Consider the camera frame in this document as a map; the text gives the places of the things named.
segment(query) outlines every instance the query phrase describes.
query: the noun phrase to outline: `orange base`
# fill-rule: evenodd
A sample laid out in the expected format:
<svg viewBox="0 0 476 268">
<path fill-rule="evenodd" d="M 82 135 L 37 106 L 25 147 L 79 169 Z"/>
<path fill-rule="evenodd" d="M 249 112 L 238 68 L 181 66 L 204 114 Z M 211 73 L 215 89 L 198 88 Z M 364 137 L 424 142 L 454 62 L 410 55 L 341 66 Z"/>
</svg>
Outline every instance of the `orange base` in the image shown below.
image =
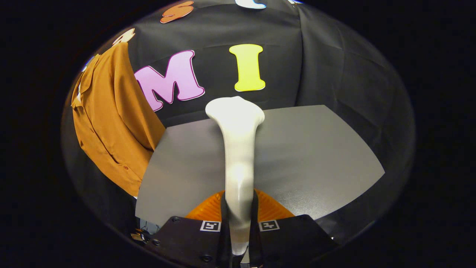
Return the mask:
<svg viewBox="0 0 476 268">
<path fill-rule="evenodd" d="M 255 189 L 258 195 L 258 222 L 294 217 L 283 205 L 264 192 Z M 221 221 L 220 201 L 225 191 L 218 192 L 194 208 L 185 217 L 195 220 Z"/>
</svg>

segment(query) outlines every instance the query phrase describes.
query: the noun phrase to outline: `yellow letter i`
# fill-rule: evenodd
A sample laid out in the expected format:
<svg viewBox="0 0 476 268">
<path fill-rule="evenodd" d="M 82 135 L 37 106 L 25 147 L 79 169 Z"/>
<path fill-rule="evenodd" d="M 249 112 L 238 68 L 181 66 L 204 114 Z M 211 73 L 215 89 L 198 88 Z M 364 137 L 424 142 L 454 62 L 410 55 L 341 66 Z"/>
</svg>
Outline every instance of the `yellow letter i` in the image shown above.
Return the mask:
<svg viewBox="0 0 476 268">
<path fill-rule="evenodd" d="M 242 44 L 230 47 L 229 50 L 237 58 L 238 82 L 236 91 L 262 90 L 266 84 L 259 77 L 258 54 L 263 48 L 254 44 Z"/>
</svg>

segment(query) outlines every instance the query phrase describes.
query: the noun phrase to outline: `black fabric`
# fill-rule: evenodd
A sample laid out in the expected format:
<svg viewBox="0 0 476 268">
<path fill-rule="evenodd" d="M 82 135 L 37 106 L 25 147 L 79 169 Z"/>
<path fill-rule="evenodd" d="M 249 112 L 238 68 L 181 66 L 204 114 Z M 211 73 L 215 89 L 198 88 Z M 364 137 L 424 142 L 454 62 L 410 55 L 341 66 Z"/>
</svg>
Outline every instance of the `black fabric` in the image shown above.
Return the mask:
<svg viewBox="0 0 476 268">
<path fill-rule="evenodd" d="M 341 209 L 317 219 L 346 243 L 395 202 L 413 163 L 416 133 L 409 96 L 395 69 L 348 26 L 308 5 L 297 5 L 303 66 L 296 106 L 323 104 L 372 149 L 385 174 Z"/>
<path fill-rule="evenodd" d="M 176 98 L 172 104 L 164 102 L 156 114 L 166 127 L 208 119 L 205 106 L 220 97 L 241 96 L 263 110 L 294 106 L 302 59 L 301 31 L 294 8 L 273 1 L 256 11 L 238 6 L 234 0 L 199 0 L 192 6 L 190 14 L 169 23 L 159 22 L 167 6 L 131 25 L 135 35 L 128 42 L 129 57 L 135 72 L 151 66 L 165 75 L 173 54 L 195 51 L 193 69 L 205 94 L 185 102 Z M 258 55 L 260 77 L 266 83 L 263 90 L 234 89 L 237 59 L 228 50 L 239 44 L 263 47 Z"/>
<path fill-rule="evenodd" d="M 192 64 L 205 94 L 181 102 L 176 90 L 174 102 L 163 102 L 156 111 L 166 127 L 207 119 L 205 105 L 219 97 L 241 96 L 264 110 L 326 105 L 362 137 L 385 174 L 356 200 L 317 222 L 344 244 L 381 217 L 407 181 L 416 140 L 409 97 L 385 57 L 355 31 L 306 4 L 269 1 L 266 9 L 249 10 L 234 0 L 197 0 L 190 14 L 160 23 L 162 13 L 177 3 L 118 32 L 97 53 L 130 28 L 135 28 L 128 42 L 135 72 L 150 65 L 165 75 L 173 54 L 195 51 Z M 234 89 L 237 61 L 228 49 L 245 43 L 263 47 L 258 62 L 266 87 L 261 91 Z M 71 179 L 101 219 L 125 230 L 135 220 L 133 197 L 109 181 L 79 148 L 70 109 L 65 118 L 62 142 Z"/>
</svg>

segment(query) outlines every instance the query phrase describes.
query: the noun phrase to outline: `screw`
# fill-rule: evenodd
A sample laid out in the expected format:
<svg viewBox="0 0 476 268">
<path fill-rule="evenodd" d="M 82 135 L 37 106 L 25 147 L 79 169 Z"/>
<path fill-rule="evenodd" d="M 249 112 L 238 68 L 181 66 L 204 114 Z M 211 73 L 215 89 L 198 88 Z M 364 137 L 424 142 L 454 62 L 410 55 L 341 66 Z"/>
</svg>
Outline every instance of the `screw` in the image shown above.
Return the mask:
<svg viewBox="0 0 476 268">
<path fill-rule="evenodd" d="M 202 259 L 204 262 L 211 262 L 211 260 L 213 260 L 212 256 L 210 255 L 203 255 L 200 257 L 200 259 Z"/>
</svg>

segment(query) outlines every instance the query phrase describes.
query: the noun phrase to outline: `black mount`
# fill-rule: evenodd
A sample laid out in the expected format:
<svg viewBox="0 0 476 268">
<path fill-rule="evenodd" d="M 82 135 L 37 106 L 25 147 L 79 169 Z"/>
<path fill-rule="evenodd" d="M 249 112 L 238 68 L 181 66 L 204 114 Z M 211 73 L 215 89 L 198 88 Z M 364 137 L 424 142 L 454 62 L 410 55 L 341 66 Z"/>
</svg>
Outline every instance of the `black mount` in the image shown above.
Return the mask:
<svg viewBox="0 0 476 268">
<path fill-rule="evenodd" d="M 258 222 L 254 192 L 249 235 L 249 265 L 233 256 L 228 206 L 221 199 L 221 222 L 171 217 L 151 236 L 145 248 L 177 264 L 192 268 L 309 267 L 338 245 L 309 216 Z"/>
</svg>

